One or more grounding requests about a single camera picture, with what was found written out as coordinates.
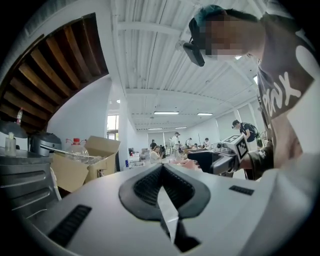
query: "ceiling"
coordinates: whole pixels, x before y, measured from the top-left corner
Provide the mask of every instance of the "ceiling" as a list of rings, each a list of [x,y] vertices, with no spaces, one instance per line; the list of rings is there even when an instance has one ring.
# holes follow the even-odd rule
[[[42,130],[53,114],[77,92],[107,75],[94,14],[41,36],[16,60],[0,91],[0,118]]]
[[[218,4],[261,17],[263,0],[116,0],[112,10],[117,65],[137,130],[190,127],[256,96],[257,60],[193,64],[183,51],[201,5]],[[159,116],[154,111],[178,111]]]

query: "head-mounted camera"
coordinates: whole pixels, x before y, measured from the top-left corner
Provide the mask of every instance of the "head-mounted camera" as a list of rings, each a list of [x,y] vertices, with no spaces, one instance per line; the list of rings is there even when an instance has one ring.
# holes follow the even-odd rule
[[[191,39],[189,42],[183,44],[183,49],[194,64],[203,67],[205,65],[205,60],[199,48],[200,29],[194,18],[189,22],[189,29],[191,31]]]

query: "window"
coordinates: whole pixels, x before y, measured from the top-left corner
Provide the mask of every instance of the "window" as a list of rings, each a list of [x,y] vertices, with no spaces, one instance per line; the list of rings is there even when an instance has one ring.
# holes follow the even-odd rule
[[[106,137],[109,140],[119,140],[119,115],[108,115],[107,119],[107,134]]]
[[[108,115],[107,130],[118,130],[119,128],[119,115]]]

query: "woman with long hair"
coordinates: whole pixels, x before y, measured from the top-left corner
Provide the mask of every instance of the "woman with long hair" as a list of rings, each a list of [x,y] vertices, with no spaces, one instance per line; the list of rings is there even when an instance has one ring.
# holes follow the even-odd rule
[[[159,153],[160,147],[157,145],[154,147],[154,149],[150,153],[150,163],[151,164],[156,164],[156,163],[161,163],[162,157],[164,156],[164,152]]]

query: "black vent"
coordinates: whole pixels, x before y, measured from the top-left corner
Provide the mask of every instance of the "black vent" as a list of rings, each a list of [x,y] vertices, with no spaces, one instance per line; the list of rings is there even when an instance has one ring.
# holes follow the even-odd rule
[[[134,193],[148,205],[156,206],[157,204],[159,190],[162,186],[160,176],[161,168],[149,173],[134,184]]]
[[[242,194],[246,194],[248,196],[251,196],[254,193],[253,189],[249,189],[249,188],[245,188],[245,187],[241,187],[241,186],[232,186],[229,188],[230,190],[242,193]]]
[[[49,238],[62,247],[70,242],[82,222],[92,208],[78,205],[65,219],[49,234]]]
[[[176,209],[195,194],[195,188],[189,182],[168,169],[163,172],[163,187]]]

